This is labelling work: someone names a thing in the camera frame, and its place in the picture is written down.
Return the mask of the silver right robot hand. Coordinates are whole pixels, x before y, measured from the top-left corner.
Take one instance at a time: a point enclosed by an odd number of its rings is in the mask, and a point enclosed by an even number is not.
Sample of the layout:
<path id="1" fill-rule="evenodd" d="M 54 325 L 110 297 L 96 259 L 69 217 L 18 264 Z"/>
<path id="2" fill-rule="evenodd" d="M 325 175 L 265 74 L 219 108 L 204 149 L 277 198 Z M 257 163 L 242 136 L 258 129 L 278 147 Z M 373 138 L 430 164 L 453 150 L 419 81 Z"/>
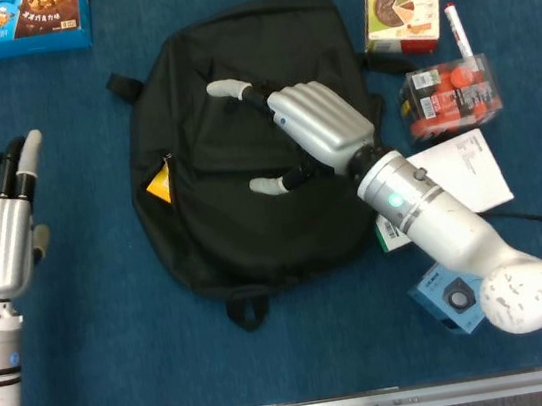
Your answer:
<path id="1" fill-rule="evenodd" d="M 344 175 L 356 152 L 374 142 L 373 123 L 333 89 L 317 81 L 298 83 L 267 95 L 238 79 L 216 80 L 205 89 L 210 96 L 248 102 L 270 115 L 274 124 L 307 154 L 300 165 L 280 177 L 251 179 L 248 187 L 258 194 L 288 194 L 320 169 Z"/>

